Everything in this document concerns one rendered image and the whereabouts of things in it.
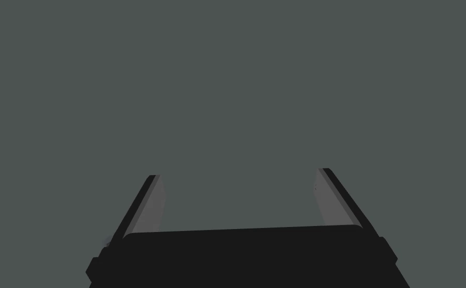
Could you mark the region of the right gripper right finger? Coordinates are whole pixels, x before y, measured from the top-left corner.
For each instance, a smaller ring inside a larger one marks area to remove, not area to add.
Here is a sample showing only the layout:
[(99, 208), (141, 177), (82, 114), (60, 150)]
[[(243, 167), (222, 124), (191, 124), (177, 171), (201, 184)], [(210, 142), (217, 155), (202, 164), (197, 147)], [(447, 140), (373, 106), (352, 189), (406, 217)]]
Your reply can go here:
[(316, 170), (314, 197), (323, 221), (320, 230), (337, 235), (379, 237), (332, 169)]

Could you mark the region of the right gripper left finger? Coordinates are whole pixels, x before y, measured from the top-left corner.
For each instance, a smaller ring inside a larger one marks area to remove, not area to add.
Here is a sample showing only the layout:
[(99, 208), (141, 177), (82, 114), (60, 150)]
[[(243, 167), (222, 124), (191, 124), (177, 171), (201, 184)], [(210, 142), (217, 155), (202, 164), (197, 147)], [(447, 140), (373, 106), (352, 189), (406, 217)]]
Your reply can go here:
[(131, 233), (153, 233), (159, 231), (166, 193), (162, 176), (151, 174), (142, 185), (127, 213), (112, 236), (119, 242)]

